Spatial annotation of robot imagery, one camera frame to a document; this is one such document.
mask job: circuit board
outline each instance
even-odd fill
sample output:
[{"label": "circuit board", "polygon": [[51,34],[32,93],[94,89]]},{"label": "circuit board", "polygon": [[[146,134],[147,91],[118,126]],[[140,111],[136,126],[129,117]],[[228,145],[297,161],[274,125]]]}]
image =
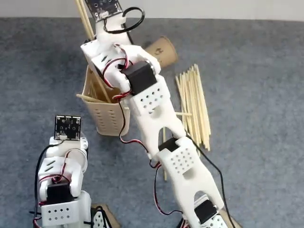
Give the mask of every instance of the circuit board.
[{"label": "circuit board", "polygon": [[81,117],[69,115],[56,115],[55,140],[80,140]]},{"label": "circuit board", "polygon": [[85,0],[96,22],[122,13],[118,0]]}]

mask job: black wire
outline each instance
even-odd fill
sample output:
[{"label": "black wire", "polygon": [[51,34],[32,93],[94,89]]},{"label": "black wire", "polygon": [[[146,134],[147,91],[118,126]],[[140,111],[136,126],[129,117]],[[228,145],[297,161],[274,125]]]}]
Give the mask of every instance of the black wire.
[{"label": "black wire", "polygon": [[143,9],[141,9],[141,8],[139,8],[139,7],[129,7],[129,8],[127,8],[127,9],[123,12],[123,17],[125,17],[126,14],[127,14],[128,12],[133,11],[133,10],[138,10],[138,11],[140,11],[140,12],[142,13],[141,18],[140,18],[140,19],[138,20],[138,22],[136,22],[134,25],[132,25],[132,26],[130,26],[130,27],[128,27],[128,28],[126,27],[126,25],[123,25],[123,27],[124,27],[123,29],[120,29],[120,30],[111,30],[111,31],[109,31],[109,30],[106,28],[107,19],[105,19],[105,20],[104,20],[104,31],[105,31],[106,33],[110,33],[110,34],[122,34],[122,33],[129,32],[129,31],[131,31],[131,30],[137,28],[137,27],[143,22],[143,20],[144,20],[146,14],[145,14],[145,12],[143,11]]},{"label": "black wire", "polygon": [[37,217],[38,214],[38,172],[39,172],[39,168],[40,168],[40,164],[41,164],[41,160],[43,158],[44,153],[48,150],[48,148],[51,147],[55,147],[55,146],[59,146],[60,144],[62,144],[64,141],[62,141],[59,144],[55,144],[55,145],[48,145],[40,154],[38,161],[37,161],[37,165],[36,165],[36,171],[35,171],[35,184],[34,184],[34,196],[35,196],[35,209],[34,209],[34,218]]},{"label": "black wire", "polygon": [[229,218],[229,221],[230,221],[232,227],[236,228],[232,219],[231,219],[230,213],[229,213],[229,209],[228,209],[228,205],[227,205],[227,201],[226,201],[226,196],[225,196],[225,190],[224,190],[224,179],[223,179],[223,174],[222,174],[221,170],[206,156],[206,154],[203,152],[203,150],[194,142],[194,140],[189,135],[187,135],[187,137],[192,140],[196,149],[198,149],[199,152],[204,156],[204,158],[218,171],[219,176],[220,176],[220,182],[221,182],[221,185],[222,185],[223,200],[224,200],[226,212],[227,212],[227,215],[228,215],[228,218]]}]

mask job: wooden stick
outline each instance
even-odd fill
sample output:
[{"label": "wooden stick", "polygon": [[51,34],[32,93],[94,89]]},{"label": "wooden stick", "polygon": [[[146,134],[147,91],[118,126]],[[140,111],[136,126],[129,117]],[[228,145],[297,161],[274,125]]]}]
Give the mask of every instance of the wooden stick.
[{"label": "wooden stick", "polygon": [[[187,112],[193,113],[194,114],[194,110],[191,104],[191,95],[190,95],[190,90],[188,88],[188,82],[187,82],[187,75],[183,74],[182,75],[182,79],[184,82],[184,88],[185,88],[185,93],[186,93],[186,104],[187,104]],[[196,140],[196,128],[195,128],[195,118],[193,116],[192,119],[190,119],[190,135],[193,138],[194,141]]]},{"label": "wooden stick", "polygon": [[[164,143],[165,141],[166,141],[166,128],[163,127],[162,128],[162,142]],[[165,181],[167,181],[168,178],[167,178],[166,171],[163,172],[163,178],[164,178]]]},{"label": "wooden stick", "polygon": [[84,99],[88,102],[95,102],[95,103],[105,103],[104,101],[102,100],[98,100],[96,98],[92,98],[90,96],[86,96],[86,95],[82,95],[82,94],[76,94],[77,97],[81,98],[81,99]]},{"label": "wooden stick", "polygon": [[206,106],[206,101],[205,101],[205,96],[204,96],[204,92],[203,92],[203,87],[202,87],[202,83],[201,83],[201,79],[200,79],[200,71],[199,71],[199,67],[198,65],[194,65],[194,68],[196,70],[196,80],[197,83],[199,85],[199,97],[200,97],[200,104],[201,104],[201,108],[202,108],[202,113],[203,113],[203,119],[204,119],[204,124],[205,124],[205,131],[207,134],[207,138],[206,141],[204,142],[205,147],[208,151],[210,151],[210,135],[211,135],[211,127],[210,127],[210,122],[209,122],[209,116],[208,116],[208,111],[207,111],[207,106]]},{"label": "wooden stick", "polygon": [[[183,100],[183,97],[182,97],[182,92],[181,92],[181,85],[180,85],[180,82],[179,82],[179,79],[178,79],[178,77],[177,76],[175,76],[175,81],[176,81],[176,85],[177,85],[177,89],[178,89],[178,91],[179,91],[179,93],[180,93],[180,107],[181,107],[181,112],[183,113],[185,110],[184,110],[184,100]],[[187,131],[187,124],[186,124],[186,122],[185,122],[185,119],[186,119],[186,117],[184,116],[184,115],[182,115],[181,116],[181,121],[182,121],[182,125],[184,126],[184,129]]]},{"label": "wooden stick", "polygon": [[195,142],[198,146],[201,144],[200,139],[200,125],[198,120],[198,110],[197,110],[197,99],[195,97],[194,93],[194,84],[191,76],[191,71],[188,72],[188,86],[189,86],[189,92],[190,92],[190,100],[191,100],[191,108],[193,113],[193,120],[194,120],[194,127],[195,127]]},{"label": "wooden stick", "polygon": [[194,67],[197,71],[197,76],[198,76],[197,79],[198,79],[198,83],[200,85],[199,93],[200,93],[202,101],[204,102],[203,103],[203,109],[204,109],[204,112],[205,112],[205,115],[206,115],[206,120],[207,120],[207,123],[208,123],[207,129],[208,129],[209,135],[211,135],[211,127],[210,127],[209,116],[208,116],[208,111],[207,111],[207,106],[206,106],[206,100],[205,100],[204,91],[203,91],[203,85],[202,85],[201,78],[200,78],[200,70],[199,70],[199,66],[197,64],[195,64]]},{"label": "wooden stick", "polygon": [[109,95],[108,95],[108,93],[107,93],[107,91],[106,91],[106,89],[105,89],[105,85],[104,85],[104,83],[101,81],[100,77],[97,77],[95,74],[93,74],[93,75],[94,75],[94,77],[96,78],[96,80],[98,81],[98,84],[99,84],[99,86],[101,87],[101,90],[103,91],[104,96],[105,96],[105,98],[106,98],[106,101],[107,101],[108,103],[112,103],[112,102],[111,102],[111,99],[109,98]]},{"label": "wooden stick", "polygon": [[204,123],[204,118],[203,118],[203,113],[202,113],[202,108],[201,108],[201,104],[200,104],[200,96],[199,96],[199,89],[198,89],[198,85],[196,83],[196,78],[195,78],[195,72],[193,70],[193,67],[191,68],[191,79],[192,79],[192,85],[193,85],[193,92],[194,92],[194,97],[195,97],[195,101],[196,101],[196,111],[197,111],[197,118],[198,118],[198,122],[199,122],[199,132],[200,132],[200,144],[205,145],[205,142],[207,140],[207,132],[205,130],[205,123]]},{"label": "wooden stick", "polygon": [[192,116],[192,114],[191,113],[175,113],[176,115],[181,115],[181,116]]},{"label": "wooden stick", "polygon": [[[187,100],[187,88],[186,88],[186,83],[185,83],[185,73],[183,73],[182,75],[180,75],[180,86],[182,88],[182,95],[183,95],[183,100],[185,103],[185,107],[184,107],[184,111],[189,113],[189,105],[188,105],[188,100]],[[189,129],[189,134],[191,135],[191,137],[193,137],[193,129],[192,129],[192,119],[190,116],[187,116],[186,118],[187,120],[187,124],[188,124],[188,129]]]},{"label": "wooden stick", "polygon": [[80,14],[82,24],[85,27],[86,35],[89,39],[93,40],[94,34],[93,34],[92,26],[91,26],[91,23],[89,21],[88,15],[86,13],[86,9],[83,5],[83,2],[82,2],[82,0],[75,0],[75,2],[76,2],[76,5],[77,5],[79,14]]}]

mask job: ventilation hole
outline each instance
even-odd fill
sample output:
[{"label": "ventilation hole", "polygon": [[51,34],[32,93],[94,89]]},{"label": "ventilation hole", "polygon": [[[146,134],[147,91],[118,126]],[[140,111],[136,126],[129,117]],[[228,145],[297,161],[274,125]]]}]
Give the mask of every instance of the ventilation hole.
[{"label": "ventilation hole", "polygon": [[51,170],[52,168],[54,168],[54,166],[49,167],[48,169],[44,170],[44,172],[47,172],[47,171]]},{"label": "ventilation hole", "polygon": [[55,160],[54,160],[54,161],[51,161],[49,164],[47,164],[47,166],[49,166],[49,165],[53,164],[54,162],[55,162]]}]

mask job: bundle of wooden sticks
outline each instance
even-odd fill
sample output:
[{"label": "bundle of wooden sticks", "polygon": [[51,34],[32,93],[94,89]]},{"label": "bundle of wooden sticks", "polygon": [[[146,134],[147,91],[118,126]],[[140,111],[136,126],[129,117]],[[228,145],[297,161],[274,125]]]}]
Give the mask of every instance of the bundle of wooden sticks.
[{"label": "bundle of wooden sticks", "polygon": [[184,127],[198,146],[204,145],[210,151],[211,128],[198,65],[193,65],[175,79],[181,98],[181,112],[192,114],[182,115]]}]

